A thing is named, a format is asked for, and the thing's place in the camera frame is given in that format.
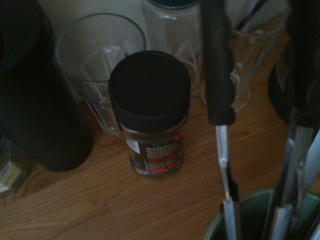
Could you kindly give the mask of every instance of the jar label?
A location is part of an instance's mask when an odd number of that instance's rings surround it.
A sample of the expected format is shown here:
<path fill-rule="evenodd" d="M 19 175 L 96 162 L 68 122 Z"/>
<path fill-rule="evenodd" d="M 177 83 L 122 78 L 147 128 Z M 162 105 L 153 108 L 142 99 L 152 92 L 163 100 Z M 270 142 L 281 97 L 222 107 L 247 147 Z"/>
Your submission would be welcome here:
<path fill-rule="evenodd" d="M 129 148 L 131 148 L 133 151 L 135 151 L 138 154 L 140 153 L 139 144 L 137 141 L 133 141 L 128 138 L 126 138 L 125 141 L 128 144 Z"/>
<path fill-rule="evenodd" d="M 0 193 L 9 190 L 17 180 L 20 173 L 21 169 L 9 161 L 2 171 L 0 171 Z"/>
<path fill-rule="evenodd" d="M 131 156 L 137 167 L 151 174 L 160 174 L 179 165 L 183 153 L 182 136 L 183 134 L 164 142 L 136 142 L 139 153 L 132 144 L 128 143 L 128 146 L 132 149 Z"/>

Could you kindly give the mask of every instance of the small jar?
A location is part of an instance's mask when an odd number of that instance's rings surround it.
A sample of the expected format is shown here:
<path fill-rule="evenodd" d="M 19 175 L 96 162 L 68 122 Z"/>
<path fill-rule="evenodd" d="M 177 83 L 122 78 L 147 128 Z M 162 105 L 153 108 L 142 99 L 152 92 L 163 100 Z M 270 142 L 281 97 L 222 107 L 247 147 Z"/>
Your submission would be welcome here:
<path fill-rule="evenodd" d="M 199 92 L 202 33 L 199 0 L 141 0 L 147 49 L 176 57 L 186 67 L 191 101 Z"/>
<path fill-rule="evenodd" d="M 112 71 L 109 95 L 133 169 L 150 177 L 178 170 L 190 105 L 184 65 L 164 52 L 134 53 Z"/>
<path fill-rule="evenodd" d="M 17 191 L 28 176 L 29 158 L 0 133 L 0 199 Z"/>

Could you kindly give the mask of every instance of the black canister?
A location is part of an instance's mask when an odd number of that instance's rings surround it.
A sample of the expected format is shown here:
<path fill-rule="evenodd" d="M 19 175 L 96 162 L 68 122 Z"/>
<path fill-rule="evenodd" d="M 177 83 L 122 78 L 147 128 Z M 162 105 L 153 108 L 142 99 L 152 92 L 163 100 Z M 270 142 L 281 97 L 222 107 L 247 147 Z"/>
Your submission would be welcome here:
<path fill-rule="evenodd" d="M 148 176 L 178 170 L 190 105 L 183 64 L 159 51 L 129 55 L 112 71 L 109 95 L 133 169 Z"/>
<path fill-rule="evenodd" d="M 0 129 L 45 168 L 76 168 L 93 140 L 53 61 L 49 19 L 36 0 L 1 1 L 0 33 Z"/>

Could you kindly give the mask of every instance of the green pot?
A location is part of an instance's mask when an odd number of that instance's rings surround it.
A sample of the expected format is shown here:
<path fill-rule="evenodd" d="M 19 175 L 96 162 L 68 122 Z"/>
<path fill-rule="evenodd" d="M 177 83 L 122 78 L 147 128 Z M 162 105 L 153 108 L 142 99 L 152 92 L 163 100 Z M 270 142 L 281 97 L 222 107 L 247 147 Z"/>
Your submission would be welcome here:
<path fill-rule="evenodd" d="M 264 222 L 272 188 L 256 190 L 240 198 L 241 231 L 243 240 L 254 240 Z M 320 196 L 308 193 L 300 209 L 300 218 L 288 236 L 288 240 L 303 240 L 320 208 Z M 211 223 L 204 240 L 224 240 L 221 216 Z"/>

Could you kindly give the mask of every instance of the stainless steel tongs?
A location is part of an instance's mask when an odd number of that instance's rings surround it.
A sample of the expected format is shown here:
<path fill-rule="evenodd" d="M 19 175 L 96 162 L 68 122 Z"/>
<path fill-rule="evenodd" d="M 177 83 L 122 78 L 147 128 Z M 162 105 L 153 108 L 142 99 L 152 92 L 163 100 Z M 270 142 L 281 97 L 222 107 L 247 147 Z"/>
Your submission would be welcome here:
<path fill-rule="evenodd" d="M 287 23 L 290 43 L 286 63 L 290 75 L 285 94 L 292 106 L 281 177 L 274 189 L 264 223 L 263 240 L 283 240 L 299 219 L 299 209 L 315 181 L 306 161 L 315 129 L 320 126 L 320 1 L 292 0 Z"/>
<path fill-rule="evenodd" d="M 235 88 L 230 80 L 234 58 L 228 42 L 231 27 L 223 0 L 202 0 L 202 37 L 209 121 L 215 125 L 220 174 L 224 190 L 222 213 L 228 240 L 241 240 L 238 186 L 232 178 L 227 126 L 236 115 L 231 107 Z"/>

